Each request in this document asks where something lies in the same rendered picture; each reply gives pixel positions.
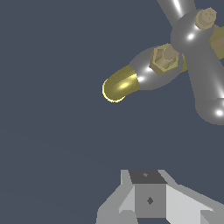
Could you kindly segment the grey metal faucet body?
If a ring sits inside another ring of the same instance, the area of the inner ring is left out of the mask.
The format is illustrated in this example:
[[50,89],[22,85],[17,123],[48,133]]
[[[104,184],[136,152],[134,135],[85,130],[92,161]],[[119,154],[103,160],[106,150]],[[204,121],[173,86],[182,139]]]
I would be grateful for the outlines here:
[[197,113],[211,124],[224,125],[224,66],[209,44],[214,25],[204,31],[195,25],[202,9],[194,0],[157,2],[172,26],[171,46],[185,56]]

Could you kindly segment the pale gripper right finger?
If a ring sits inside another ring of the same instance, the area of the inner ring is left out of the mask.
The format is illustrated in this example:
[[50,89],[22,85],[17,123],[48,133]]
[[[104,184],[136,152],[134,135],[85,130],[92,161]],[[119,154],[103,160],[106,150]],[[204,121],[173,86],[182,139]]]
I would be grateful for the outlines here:
[[165,186],[165,196],[151,211],[151,219],[170,224],[224,224],[224,204],[178,184],[165,170],[150,170],[154,184]]

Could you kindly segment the small brass hex bolt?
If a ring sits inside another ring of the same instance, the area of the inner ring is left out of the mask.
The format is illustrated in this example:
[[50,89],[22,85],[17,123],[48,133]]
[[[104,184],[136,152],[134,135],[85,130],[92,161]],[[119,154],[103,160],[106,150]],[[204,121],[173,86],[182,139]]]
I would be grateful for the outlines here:
[[200,10],[194,18],[195,25],[201,30],[210,29],[216,20],[217,12],[213,8]]

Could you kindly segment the large brass hex bolt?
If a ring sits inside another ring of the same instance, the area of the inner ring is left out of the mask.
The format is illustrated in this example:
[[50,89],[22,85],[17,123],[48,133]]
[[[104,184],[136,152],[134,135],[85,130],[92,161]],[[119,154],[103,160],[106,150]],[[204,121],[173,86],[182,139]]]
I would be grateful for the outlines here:
[[171,44],[155,47],[150,54],[151,68],[157,75],[170,72],[178,66],[179,53],[173,49]]

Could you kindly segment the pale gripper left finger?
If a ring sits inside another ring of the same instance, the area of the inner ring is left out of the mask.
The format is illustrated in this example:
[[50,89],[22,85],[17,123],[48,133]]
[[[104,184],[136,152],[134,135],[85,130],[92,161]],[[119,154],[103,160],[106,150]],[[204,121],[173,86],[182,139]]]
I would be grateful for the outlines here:
[[139,224],[150,217],[147,207],[137,205],[130,170],[121,170],[121,184],[98,208],[95,224]]

